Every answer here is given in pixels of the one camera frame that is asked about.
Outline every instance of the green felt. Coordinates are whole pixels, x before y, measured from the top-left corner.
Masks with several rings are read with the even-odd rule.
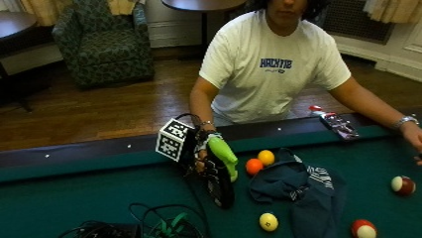
[[[412,148],[376,127],[359,132],[360,140],[348,143],[340,142],[331,132],[231,142],[238,154],[233,208],[217,208],[202,183],[195,177],[187,179],[207,213],[211,237],[291,237],[293,202],[259,204],[247,193],[246,160],[259,150],[275,152],[279,147],[290,148],[305,163],[335,170],[344,177],[348,197],[339,237],[350,237],[350,225],[358,218],[375,224],[379,237],[422,237],[422,194],[416,190],[410,197],[399,197],[390,189],[395,176],[422,182],[420,168],[411,161]],[[1,173],[0,224],[6,225],[0,237],[57,237],[90,219],[133,223],[126,207],[135,201],[151,206],[179,202],[198,207],[175,165],[153,152],[20,169],[12,170],[12,176]],[[258,227],[265,211],[274,212],[279,219],[279,229],[273,233]]]

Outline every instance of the table leg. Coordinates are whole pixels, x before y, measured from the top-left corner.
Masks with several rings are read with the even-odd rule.
[[[5,96],[6,102],[16,101],[21,104],[26,112],[32,112],[32,108],[29,107],[28,101],[22,96],[18,95],[17,91],[14,90],[13,86],[10,85],[10,76],[2,66],[2,63],[0,61],[0,76],[1,76],[1,82],[0,82],[0,89],[1,94]]]

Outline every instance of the armchair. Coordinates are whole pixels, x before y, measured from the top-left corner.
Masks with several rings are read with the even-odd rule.
[[[81,89],[150,78],[153,58],[143,6],[113,16],[106,0],[73,0],[53,27],[73,82]]]

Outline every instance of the white t-shirt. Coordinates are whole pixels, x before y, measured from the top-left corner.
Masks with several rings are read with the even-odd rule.
[[[281,37],[261,10],[218,30],[199,76],[219,89],[211,110],[234,123],[249,123],[283,119],[310,82],[330,90],[351,73],[332,37],[319,27],[302,21],[294,33]]]

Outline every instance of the curtain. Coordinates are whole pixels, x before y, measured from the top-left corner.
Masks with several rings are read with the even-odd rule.
[[[1,0],[4,6],[9,12],[21,12],[22,6],[20,0]]]
[[[363,11],[382,23],[418,23],[422,0],[366,0]]]
[[[40,26],[52,26],[70,0],[21,0],[25,11],[37,16]]]
[[[20,0],[28,13],[37,16],[40,26],[52,26],[72,0]],[[131,14],[134,3],[138,0],[107,0],[113,15]]]
[[[110,13],[113,15],[130,15],[137,1],[138,0],[107,0]]]

